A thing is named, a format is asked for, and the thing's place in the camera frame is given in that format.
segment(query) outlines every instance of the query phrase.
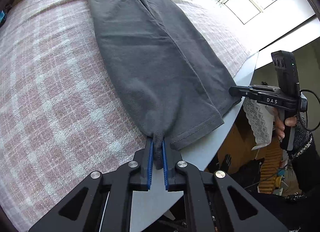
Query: gray t-shirt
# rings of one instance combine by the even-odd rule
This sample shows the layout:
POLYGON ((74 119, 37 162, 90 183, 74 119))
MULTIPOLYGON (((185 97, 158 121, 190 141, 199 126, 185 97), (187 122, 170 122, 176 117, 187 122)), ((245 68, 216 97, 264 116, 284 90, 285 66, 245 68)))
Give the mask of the gray t-shirt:
POLYGON ((101 56, 115 90, 142 133, 177 150, 223 124, 240 101, 230 73, 171 0, 88 0, 101 56))

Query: finger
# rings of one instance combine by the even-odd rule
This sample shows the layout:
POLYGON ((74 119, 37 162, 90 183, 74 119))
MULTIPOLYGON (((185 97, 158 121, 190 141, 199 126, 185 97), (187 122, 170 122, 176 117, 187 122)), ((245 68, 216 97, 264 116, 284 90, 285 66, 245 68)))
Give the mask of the finger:
POLYGON ((280 136, 282 139, 284 138, 284 132, 281 129, 276 128, 276 134, 280 136))
POLYGON ((276 128, 279 128, 282 131, 285 128, 283 121, 281 121, 280 117, 278 117, 278 116, 275 116, 275 126, 276 126, 276 128))
POLYGON ((296 126, 297 124, 297 117, 293 116, 293 117, 289 117, 285 120, 285 125, 286 126, 296 126))
POLYGON ((272 113, 274 116, 279 115, 278 109, 276 109, 275 107, 272 108, 272 113))

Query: white table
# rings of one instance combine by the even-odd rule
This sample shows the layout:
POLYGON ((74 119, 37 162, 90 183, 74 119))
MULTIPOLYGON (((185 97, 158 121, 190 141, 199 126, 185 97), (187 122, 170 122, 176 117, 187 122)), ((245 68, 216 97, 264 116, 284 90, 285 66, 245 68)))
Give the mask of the white table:
MULTIPOLYGON (((243 64, 234 77, 237 85, 250 85, 257 58, 258 53, 249 57, 243 64)), ((223 117, 223 125, 181 150, 182 158, 194 164, 200 170, 204 170, 228 135, 242 102, 243 99, 223 117)), ((183 192, 167 192, 164 188, 163 169, 156 170, 153 167, 151 189, 148 192, 133 192, 130 232, 140 232, 150 226, 171 208, 182 195, 183 192)))

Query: grip handle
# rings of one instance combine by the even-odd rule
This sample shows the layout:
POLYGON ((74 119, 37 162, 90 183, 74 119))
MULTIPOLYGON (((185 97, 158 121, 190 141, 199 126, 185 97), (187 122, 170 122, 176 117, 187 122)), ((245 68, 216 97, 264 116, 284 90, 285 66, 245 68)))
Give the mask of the grip handle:
MULTIPOLYGON (((288 117, 295 116, 295 112, 289 112, 289 111, 280 111, 279 112, 279 117, 281 121, 284 122, 285 119, 288 117)), ((294 140, 294 135, 295 135, 295 127, 290 127, 284 125, 284 138, 280 141, 280 147, 281 149, 284 149, 286 151, 291 151, 293 149, 293 140, 294 140)))

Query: yellow radiator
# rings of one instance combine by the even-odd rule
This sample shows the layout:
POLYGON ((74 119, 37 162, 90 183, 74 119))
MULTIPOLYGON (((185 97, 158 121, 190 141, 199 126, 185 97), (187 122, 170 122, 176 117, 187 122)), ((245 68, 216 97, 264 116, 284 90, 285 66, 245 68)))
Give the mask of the yellow radiator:
MULTIPOLYGON (((282 159, 282 149, 279 146, 279 141, 273 139, 271 144, 266 147, 265 161, 261 167, 261 178, 264 180, 279 170, 280 162, 282 159)), ((277 175, 263 181, 259 184, 261 193, 271 194, 275 189, 277 175)))

